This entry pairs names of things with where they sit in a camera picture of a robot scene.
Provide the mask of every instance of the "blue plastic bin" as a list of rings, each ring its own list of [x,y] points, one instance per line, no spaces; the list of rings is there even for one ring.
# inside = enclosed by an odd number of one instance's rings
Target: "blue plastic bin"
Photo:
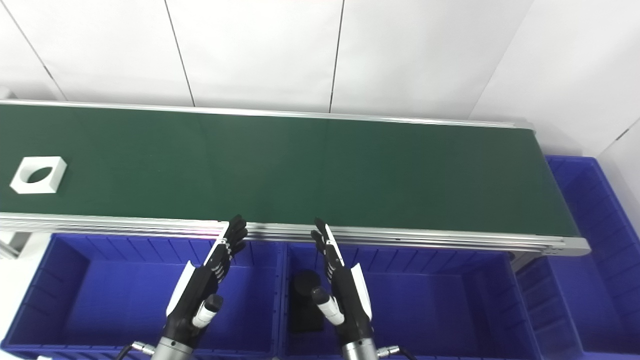
[[[640,243],[593,158],[548,163],[590,255],[539,259],[518,273],[547,359],[640,359]]]
[[[34,359],[112,359],[133,340],[156,344],[184,264],[208,240],[55,234],[2,348]],[[280,243],[252,241],[234,259],[225,299],[195,359],[271,359],[278,343]],[[148,360],[131,352],[130,357]]]
[[[376,345],[403,345],[419,359],[538,359],[531,326],[506,254],[408,247],[341,246],[347,266],[360,263],[372,304]],[[323,259],[312,244],[287,248],[285,283]],[[287,331],[284,287],[280,358],[336,359],[335,331]]]

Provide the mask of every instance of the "white wall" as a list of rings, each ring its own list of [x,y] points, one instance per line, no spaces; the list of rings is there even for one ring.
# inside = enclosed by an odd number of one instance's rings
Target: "white wall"
[[[18,27],[0,4],[0,86],[21,99],[63,100]]]
[[[531,0],[347,0],[332,112],[466,119]]]
[[[640,232],[640,121],[597,158],[629,220]]]
[[[191,105],[162,1],[3,1],[69,101]]]
[[[471,118],[526,118],[547,152],[595,156],[639,99],[640,1],[535,0]]]
[[[341,0],[168,0],[196,106],[327,112]]]

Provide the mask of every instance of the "green conveyor belt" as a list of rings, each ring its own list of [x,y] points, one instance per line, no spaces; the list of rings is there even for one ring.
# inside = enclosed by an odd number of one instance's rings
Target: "green conveyor belt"
[[[0,211],[579,236],[529,129],[64,106],[0,105]]]

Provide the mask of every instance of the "white block with oval hole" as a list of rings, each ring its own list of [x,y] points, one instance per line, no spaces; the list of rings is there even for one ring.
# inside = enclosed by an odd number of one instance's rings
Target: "white block with oval hole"
[[[40,181],[29,182],[36,171],[51,168],[49,175]],[[65,173],[67,163],[59,156],[26,156],[11,181],[11,188],[17,193],[55,193]]]

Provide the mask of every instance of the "conveyor leg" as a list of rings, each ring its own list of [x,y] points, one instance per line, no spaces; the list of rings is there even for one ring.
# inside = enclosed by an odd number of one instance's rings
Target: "conveyor leg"
[[[13,234],[9,243],[0,241],[0,258],[17,259],[30,236],[31,233],[17,232]]]
[[[523,268],[526,264],[542,256],[542,254],[538,252],[528,251],[512,251],[509,254],[511,255],[511,268],[513,269],[513,272],[518,272],[518,270]]]

